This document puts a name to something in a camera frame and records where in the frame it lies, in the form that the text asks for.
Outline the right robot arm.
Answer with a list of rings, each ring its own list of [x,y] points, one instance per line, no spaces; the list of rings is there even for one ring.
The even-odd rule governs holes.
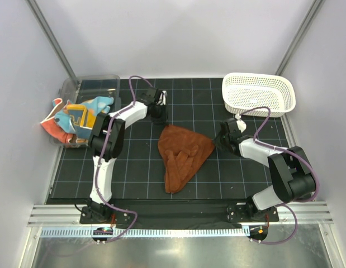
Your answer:
[[[249,196],[245,202],[243,211],[251,221],[259,221],[277,205],[307,202],[311,199],[308,195],[318,192],[320,183],[301,147],[273,146],[244,135],[245,129],[241,119],[221,121],[213,142],[220,150],[269,168],[272,185]]]

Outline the brown towel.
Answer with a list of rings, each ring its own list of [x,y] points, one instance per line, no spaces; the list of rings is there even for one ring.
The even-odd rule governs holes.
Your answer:
[[[213,141],[205,135],[179,126],[165,127],[158,141],[165,166],[165,192],[181,191],[214,149]]]

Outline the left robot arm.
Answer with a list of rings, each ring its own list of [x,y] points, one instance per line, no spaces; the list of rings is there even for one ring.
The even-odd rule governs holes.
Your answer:
[[[81,210],[80,223],[107,223],[116,212],[137,215],[110,204],[113,169],[123,149],[128,127],[146,117],[150,117],[154,123],[168,123],[166,100],[165,90],[150,87],[128,106],[113,113],[98,115],[88,141],[88,147],[93,151],[93,185],[87,205]]]

